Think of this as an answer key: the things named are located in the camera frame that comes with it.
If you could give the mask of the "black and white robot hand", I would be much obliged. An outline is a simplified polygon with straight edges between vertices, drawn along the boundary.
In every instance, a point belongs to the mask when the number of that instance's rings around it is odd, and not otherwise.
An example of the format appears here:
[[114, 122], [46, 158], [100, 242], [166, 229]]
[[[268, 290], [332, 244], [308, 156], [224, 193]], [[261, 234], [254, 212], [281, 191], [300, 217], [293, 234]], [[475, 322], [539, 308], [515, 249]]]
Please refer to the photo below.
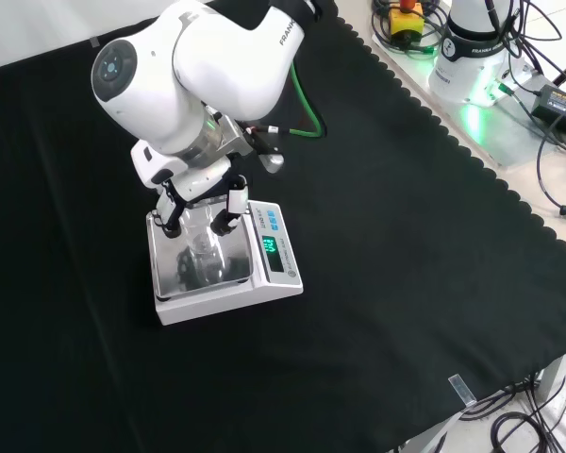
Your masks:
[[226, 205], [211, 221], [212, 232], [224, 237], [237, 227], [245, 214], [249, 185], [245, 176], [234, 171], [232, 155], [204, 168], [191, 168], [178, 157], [158, 153], [143, 140], [136, 142], [130, 155], [143, 185], [159, 193], [153, 218], [166, 237], [178, 237], [184, 211], [215, 196], [222, 188], [227, 189]]

